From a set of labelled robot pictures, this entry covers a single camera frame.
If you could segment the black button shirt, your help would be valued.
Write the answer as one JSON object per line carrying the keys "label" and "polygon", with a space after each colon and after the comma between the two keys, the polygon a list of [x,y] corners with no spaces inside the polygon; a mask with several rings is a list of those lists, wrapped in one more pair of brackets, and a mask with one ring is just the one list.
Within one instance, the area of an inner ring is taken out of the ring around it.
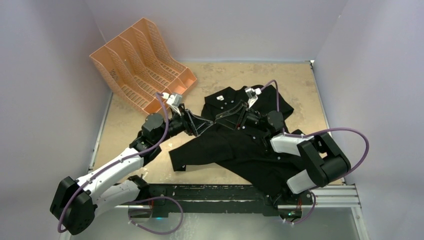
{"label": "black button shirt", "polygon": [[[201,116],[215,120],[240,101],[247,102],[247,86],[235,90],[231,87],[204,97]],[[277,91],[273,85],[264,88],[252,109],[261,114],[277,110]],[[287,180],[305,170],[300,156],[275,153],[266,150],[261,134],[253,128],[232,130],[214,124],[200,136],[182,146],[170,150],[169,156],[174,171],[188,165],[216,163],[239,175],[271,197],[282,194]]]}

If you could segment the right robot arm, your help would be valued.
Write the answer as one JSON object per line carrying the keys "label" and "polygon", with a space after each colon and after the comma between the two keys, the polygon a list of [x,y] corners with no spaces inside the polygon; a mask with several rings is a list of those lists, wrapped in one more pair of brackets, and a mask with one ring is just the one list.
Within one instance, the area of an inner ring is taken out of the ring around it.
{"label": "right robot arm", "polygon": [[219,113],[215,123],[234,130],[261,131],[260,139],[267,151],[300,157],[302,171],[287,179],[287,186],[280,191],[282,200],[288,204],[298,200],[302,192],[324,187],[351,170],[350,161],[328,130],[311,135],[287,133],[283,113],[278,110],[261,114],[241,101]]}

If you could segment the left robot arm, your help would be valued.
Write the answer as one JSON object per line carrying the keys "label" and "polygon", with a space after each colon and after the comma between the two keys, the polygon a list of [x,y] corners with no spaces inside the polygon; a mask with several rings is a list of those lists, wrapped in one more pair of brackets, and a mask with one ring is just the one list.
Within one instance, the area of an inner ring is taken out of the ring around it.
{"label": "left robot arm", "polygon": [[149,114],[135,140],[117,157],[77,179],[68,176],[60,181],[49,209],[58,220],[58,232],[78,235],[96,217],[125,203],[171,202],[182,212],[175,199],[152,190],[142,177],[130,174],[151,162],[165,140],[182,132],[197,137],[213,124],[183,107],[171,116]]}

